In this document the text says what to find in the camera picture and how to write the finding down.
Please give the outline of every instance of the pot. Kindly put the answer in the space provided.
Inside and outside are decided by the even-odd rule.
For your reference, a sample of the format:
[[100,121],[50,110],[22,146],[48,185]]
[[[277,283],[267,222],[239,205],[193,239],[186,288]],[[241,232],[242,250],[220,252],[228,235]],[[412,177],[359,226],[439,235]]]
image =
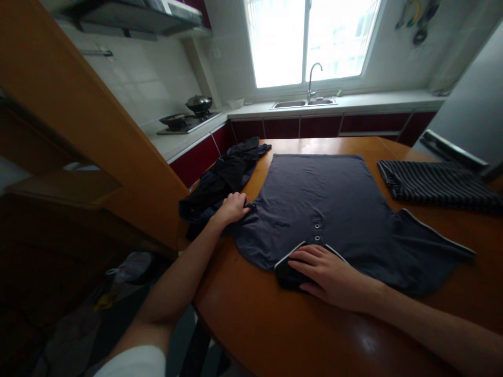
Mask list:
[[202,116],[206,115],[212,104],[212,98],[195,95],[189,98],[185,106],[192,110],[196,116]]
[[185,119],[186,115],[185,114],[175,114],[175,115],[170,115],[164,118],[159,119],[161,123],[164,123],[166,126],[168,126],[172,130],[179,130],[183,126],[186,126],[185,122],[183,121]]

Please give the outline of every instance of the range hood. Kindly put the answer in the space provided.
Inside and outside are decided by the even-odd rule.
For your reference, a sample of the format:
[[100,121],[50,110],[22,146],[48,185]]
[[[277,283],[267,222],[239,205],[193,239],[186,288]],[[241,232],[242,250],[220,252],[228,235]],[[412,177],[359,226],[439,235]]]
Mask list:
[[202,13],[176,0],[83,0],[59,10],[84,32],[157,39],[202,26]]

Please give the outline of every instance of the gas stove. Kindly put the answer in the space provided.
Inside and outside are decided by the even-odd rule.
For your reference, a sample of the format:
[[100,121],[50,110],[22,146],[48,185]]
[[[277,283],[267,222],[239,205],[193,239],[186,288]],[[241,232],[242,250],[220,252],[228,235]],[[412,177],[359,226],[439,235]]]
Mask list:
[[207,124],[211,119],[220,115],[221,113],[210,113],[208,112],[203,117],[196,117],[195,115],[186,116],[180,123],[177,123],[176,127],[166,127],[157,132],[158,135],[182,135],[189,134],[199,127]]

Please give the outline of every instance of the refrigerator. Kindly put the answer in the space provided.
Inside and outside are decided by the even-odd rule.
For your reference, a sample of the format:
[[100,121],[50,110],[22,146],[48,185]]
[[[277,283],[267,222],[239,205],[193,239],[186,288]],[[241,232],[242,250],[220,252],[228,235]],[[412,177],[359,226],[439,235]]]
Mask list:
[[[431,148],[427,140],[432,135],[443,139],[441,143],[433,140],[433,144],[442,144],[441,149],[450,149],[452,153],[446,156]],[[451,160],[449,154],[459,153],[464,154],[462,159],[473,158],[473,170],[487,182],[503,174],[503,23],[465,71],[414,148],[441,160]]]

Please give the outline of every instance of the sink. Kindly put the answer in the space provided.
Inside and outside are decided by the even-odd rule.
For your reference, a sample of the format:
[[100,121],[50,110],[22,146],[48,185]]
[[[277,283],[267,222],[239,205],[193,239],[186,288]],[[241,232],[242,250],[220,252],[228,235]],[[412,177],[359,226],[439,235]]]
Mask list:
[[308,107],[308,106],[321,106],[321,105],[337,105],[337,102],[333,98],[320,99],[318,101],[284,101],[276,102],[270,110],[277,108],[289,108],[289,107]]
[[300,107],[304,105],[305,101],[287,101],[287,102],[278,102],[272,108]]
[[334,105],[335,101],[333,99],[320,99],[319,101],[309,101],[308,106],[315,105]]

